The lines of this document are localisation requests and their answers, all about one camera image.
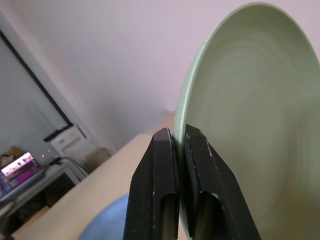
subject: black cable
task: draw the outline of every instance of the black cable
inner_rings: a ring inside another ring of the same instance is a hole
[[[89,172],[86,170],[86,169],[84,169],[84,167],[82,167],[79,163],[77,163],[74,159],[72,159],[71,157],[69,157],[69,156],[62,156],[61,157],[61,159],[67,159],[67,160],[69,160],[70,162],[72,162],[75,166],[76,166],[76,168],[81,172],[81,173],[84,173],[81,169],[83,169],[85,172],[86,172],[86,174],[88,174],[89,175]]]

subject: ceramic plate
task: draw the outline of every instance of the ceramic plate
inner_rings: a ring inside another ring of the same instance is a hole
[[[184,81],[173,131],[179,152],[186,124],[202,130],[235,174],[263,240],[320,237],[319,96],[312,46],[266,3],[223,19]],[[181,218],[186,225],[184,210]]]

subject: green plate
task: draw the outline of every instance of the green plate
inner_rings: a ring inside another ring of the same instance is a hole
[[[241,6],[213,29],[183,83],[179,166],[189,124],[235,174],[263,240],[319,239],[319,96],[319,62],[298,24],[267,3]]]

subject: white wall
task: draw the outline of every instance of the white wall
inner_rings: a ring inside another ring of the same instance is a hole
[[[247,2],[16,0],[15,7],[119,148],[175,110],[199,46]],[[295,18],[320,56],[319,1],[269,2]]]

